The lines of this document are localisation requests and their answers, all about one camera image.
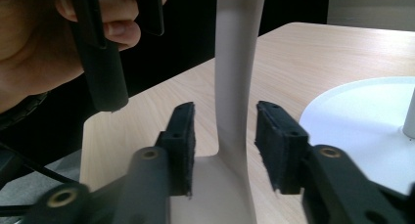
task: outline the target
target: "floor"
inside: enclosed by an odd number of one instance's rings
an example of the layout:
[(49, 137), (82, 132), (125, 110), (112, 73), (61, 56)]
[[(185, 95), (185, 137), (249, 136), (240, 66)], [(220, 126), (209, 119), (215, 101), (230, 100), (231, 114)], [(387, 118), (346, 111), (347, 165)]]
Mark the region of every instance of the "floor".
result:
[[(46, 167), (78, 181), (80, 155), (81, 151), (77, 151), (67, 157), (48, 164)], [(30, 173), (6, 184), (0, 191), (0, 205), (35, 203), (42, 194), (61, 184), (62, 183), (50, 179), (40, 173)], [(3, 217), (0, 218), (0, 224), (15, 224), (18, 223), (20, 219), (20, 217)]]

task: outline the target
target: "table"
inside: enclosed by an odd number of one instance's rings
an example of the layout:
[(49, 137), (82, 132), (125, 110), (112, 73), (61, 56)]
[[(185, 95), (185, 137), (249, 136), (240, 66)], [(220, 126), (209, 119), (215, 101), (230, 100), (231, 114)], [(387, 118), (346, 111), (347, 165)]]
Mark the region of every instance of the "table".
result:
[[(258, 224), (306, 223), (300, 195), (271, 189), (254, 145), (256, 103), (282, 106), (293, 118), (323, 92), (351, 81), (415, 74), (415, 32), (293, 22), (257, 40), (248, 115), (247, 153)], [(118, 112), (84, 124), (80, 181), (92, 191), (125, 174), (134, 152), (153, 146), (173, 109), (196, 106), (196, 156), (214, 155), (217, 136), (214, 60), (132, 98)]]

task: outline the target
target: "hand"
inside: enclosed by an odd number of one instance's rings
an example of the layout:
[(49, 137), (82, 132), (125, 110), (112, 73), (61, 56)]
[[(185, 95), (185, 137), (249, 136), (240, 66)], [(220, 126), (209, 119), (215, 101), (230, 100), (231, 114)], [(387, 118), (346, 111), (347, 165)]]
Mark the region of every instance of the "hand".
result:
[[(106, 37), (135, 46), (136, 1), (99, 1)], [(67, 20), (76, 22), (70, 0), (0, 0), (0, 113), (83, 73)]]

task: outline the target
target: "black bracelet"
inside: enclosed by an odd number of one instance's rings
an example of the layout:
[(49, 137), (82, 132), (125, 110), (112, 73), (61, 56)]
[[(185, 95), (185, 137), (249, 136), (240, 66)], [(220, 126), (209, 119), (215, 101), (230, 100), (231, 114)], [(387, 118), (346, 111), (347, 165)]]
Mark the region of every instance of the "black bracelet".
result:
[(48, 93), (28, 96), (16, 106), (0, 113), (0, 130), (18, 123), (31, 114), (46, 99)]

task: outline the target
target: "white wall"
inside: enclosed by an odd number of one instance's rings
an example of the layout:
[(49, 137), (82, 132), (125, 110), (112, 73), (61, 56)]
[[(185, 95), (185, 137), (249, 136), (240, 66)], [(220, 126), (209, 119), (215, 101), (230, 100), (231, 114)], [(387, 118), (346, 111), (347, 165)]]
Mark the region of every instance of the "white wall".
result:
[(327, 23), (415, 31), (415, 0), (330, 0)]

